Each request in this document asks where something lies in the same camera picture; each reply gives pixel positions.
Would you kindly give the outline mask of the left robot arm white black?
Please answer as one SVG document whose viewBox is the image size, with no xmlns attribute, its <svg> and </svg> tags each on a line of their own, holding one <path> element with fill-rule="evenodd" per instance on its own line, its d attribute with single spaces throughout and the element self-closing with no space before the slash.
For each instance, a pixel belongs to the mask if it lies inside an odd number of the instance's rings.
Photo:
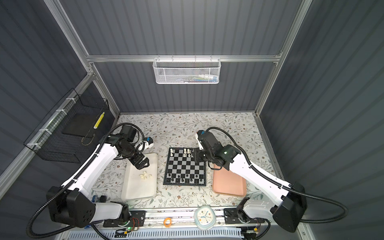
<svg viewBox="0 0 384 240">
<path fill-rule="evenodd" d="M 60 187 L 51 187 L 47 192 L 47 201 L 30 218 L 26 226 L 26 234 L 32 239 L 42 239 L 58 235 L 73 228 L 84 228 L 90 225 L 95 228 L 97 223 L 105 220 L 117 220 L 123 224 L 133 223 L 127 204 L 120 202 L 94 203 L 90 200 L 91 190 L 105 168 L 118 156 L 128 159 L 138 170 L 149 167 L 150 160 L 143 151 L 154 145 L 151 137 L 134 124 L 122 123 L 114 134 L 112 128 L 105 134 L 91 156 L 84 164 Z M 38 216 L 49 210 L 53 222 L 64 224 L 65 227 L 48 233 L 38 234 L 33 231 L 33 224 Z"/>
</svg>

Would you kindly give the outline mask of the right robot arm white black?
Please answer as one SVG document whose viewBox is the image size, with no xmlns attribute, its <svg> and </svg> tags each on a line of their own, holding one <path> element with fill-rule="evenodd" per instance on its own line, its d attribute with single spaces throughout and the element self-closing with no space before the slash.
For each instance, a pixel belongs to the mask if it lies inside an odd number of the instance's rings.
<svg viewBox="0 0 384 240">
<path fill-rule="evenodd" d="M 226 136 L 230 138 L 232 144 L 223 146 L 211 130 L 212 128 L 208 128 L 196 132 L 195 137 L 199 148 L 195 151 L 195 157 L 199 161 L 215 164 L 216 171 L 225 169 L 239 175 L 269 198 L 266 204 L 253 204 L 250 199 L 244 198 L 237 207 L 237 214 L 242 222 L 256 218 L 274 220 L 282 229 L 293 233 L 299 223 L 327 224 L 340 221 L 348 215 L 349 210 L 344 204 L 308 194 L 300 183 L 291 184 L 252 163 L 245 150 L 229 133 L 226 133 Z M 318 220 L 304 219 L 308 199 L 337 206 L 343 211 L 335 217 Z"/>
</svg>

